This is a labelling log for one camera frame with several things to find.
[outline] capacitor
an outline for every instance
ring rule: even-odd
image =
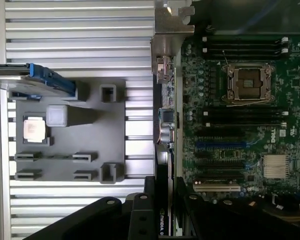
[[[172,135],[171,134],[161,134],[160,142],[169,144],[173,143]]]
[[[170,134],[170,127],[169,126],[162,126],[160,128],[160,132],[161,132],[161,134],[169,135]]]

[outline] cable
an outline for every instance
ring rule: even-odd
[[[267,16],[280,2],[281,0],[269,0],[268,3],[262,8],[260,12],[255,14],[245,25],[236,30],[237,35],[244,34],[249,28],[260,22],[265,16]]]

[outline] black pcie slot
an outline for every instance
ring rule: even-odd
[[[242,138],[246,133],[239,127],[205,127],[195,132],[197,137]]]
[[[244,169],[241,161],[200,161],[196,163],[198,168],[204,169]]]
[[[236,180],[243,178],[244,175],[239,171],[223,171],[201,173],[195,178],[195,180],[198,182],[204,182],[206,180]]]
[[[211,153],[208,151],[197,151],[197,152],[194,152],[193,155],[197,159],[210,159],[211,158]]]

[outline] pcie slot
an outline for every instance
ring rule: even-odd
[[[229,137],[229,138],[241,138],[246,133],[239,127],[204,127],[195,132],[197,137]]]
[[[194,152],[193,155],[197,159],[210,159],[211,158],[211,153],[208,151],[197,151],[197,152]]]
[[[194,184],[193,190],[196,192],[240,192],[241,187],[236,184],[217,184],[217,183],[202,183]]]
[[[200,173],[198,178],[196,178],[197,182],[204,182],[207,180],[238,180],[238,179],[243,179],[244,175],[236,170],[225,170],[225,171],[209,171],[209,172],[204,172]]]
[[[247,143],[242,142],[204,142],[204,141],[197,141],[195,146],[198,149],[201,148],[246,148]]]
[[[205,169],[244,169],[245,165],[241,161],[201,161],[196,163],[200,168]]]

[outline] connector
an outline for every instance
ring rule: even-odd
[[[241,192],[241,187],[236,183],[218,184],[202,183],[194,184],[193,190],[196,192]]]

